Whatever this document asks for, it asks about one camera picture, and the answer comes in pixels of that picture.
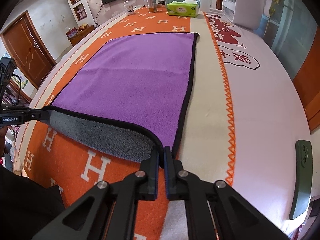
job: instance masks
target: pink wall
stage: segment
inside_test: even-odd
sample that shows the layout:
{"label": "pink wall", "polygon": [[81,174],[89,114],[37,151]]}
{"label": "pink wall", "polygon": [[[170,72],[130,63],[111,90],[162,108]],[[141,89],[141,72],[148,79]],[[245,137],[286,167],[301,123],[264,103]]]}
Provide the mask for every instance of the pink wall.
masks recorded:
{"label": "pink wall", "polygon": [[[87,1],[88,1],[88,5],[92,13],[92,16],[95,19],[101,7],[101,0],[87,0]],[[124,11],[123,3],[125,1],[126,0],[117,0],[117,1],[103,5],[99,13],[97,23],[101,25],[102,23],[106,22],[107,20],[111,19],[117,14],[123,12]],[[145,4],[144,0],[130,0],[130,1],[133,1],[133,5]]]}

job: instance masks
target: white bottle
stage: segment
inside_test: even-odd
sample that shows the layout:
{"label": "white bottle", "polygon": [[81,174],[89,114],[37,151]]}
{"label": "white bottle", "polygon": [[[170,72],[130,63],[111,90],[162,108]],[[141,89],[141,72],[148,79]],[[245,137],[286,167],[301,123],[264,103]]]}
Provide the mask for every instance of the white bottle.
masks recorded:
{"label": "white bottle", "polygon": [[210,12],[211,0],[200,0],[200,11]]}
{"label": "white bottle", "polygon": [[134,13],[131,1],[124,2],[124,11],[126,15],[131,15]]}

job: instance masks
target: green smartphone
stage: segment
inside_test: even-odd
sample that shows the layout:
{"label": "green smartphone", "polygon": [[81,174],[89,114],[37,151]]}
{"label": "green smartphone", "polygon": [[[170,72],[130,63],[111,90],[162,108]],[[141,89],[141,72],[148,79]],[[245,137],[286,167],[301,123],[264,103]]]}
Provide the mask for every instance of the green smartphone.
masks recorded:
{"label": "green smartphone", "polygon": [[303,214],[309,204],[312,185],[312,147],[311,142],[296,142],[296,186],[289,219]]}

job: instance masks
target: metal screw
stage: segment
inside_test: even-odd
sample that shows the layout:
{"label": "metal screw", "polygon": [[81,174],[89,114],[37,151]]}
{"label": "metal screw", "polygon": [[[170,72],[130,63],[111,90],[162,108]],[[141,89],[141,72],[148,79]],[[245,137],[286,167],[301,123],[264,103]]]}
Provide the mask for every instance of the metal screw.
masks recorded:
{"label": "metal screw", "polygon": [[188,174],[189,174],[189,173],[188,173],[187,171],[184,171],[184,170],[178,172],[178,175],[179,175],[180,177],[186,177],[186,176],[188,176]]}
{"label": "metal screw", "polygon": [[144,171],[137,171],[136,172],[136,176],[138,177],[138,178],[142,178],[142,177],[144,177],[146,175],[146,173],[144,172]]}
{"label": "metal screw", "polygon": [[99,181],[98,184],[97,184],[98,188],[99,189],[103,189],[103,188],[106,188],[108,186],[108,182],[102,180],[102,181]]}
{"label": "metal screw", "polygon": [[224,188],[227,184],[223,180],[218,180],[216,185],[218,188]]}

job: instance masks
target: tissue package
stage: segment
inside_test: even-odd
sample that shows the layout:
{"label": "tissue package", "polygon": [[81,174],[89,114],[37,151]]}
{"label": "tissue package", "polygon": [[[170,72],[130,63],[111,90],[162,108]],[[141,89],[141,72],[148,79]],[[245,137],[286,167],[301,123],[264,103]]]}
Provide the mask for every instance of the tissue package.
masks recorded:
{"label": "tissue package", "polygon": [[168,15],[196,17],[198,15],[198,4],[185,2],[172,2],[167,4]]}

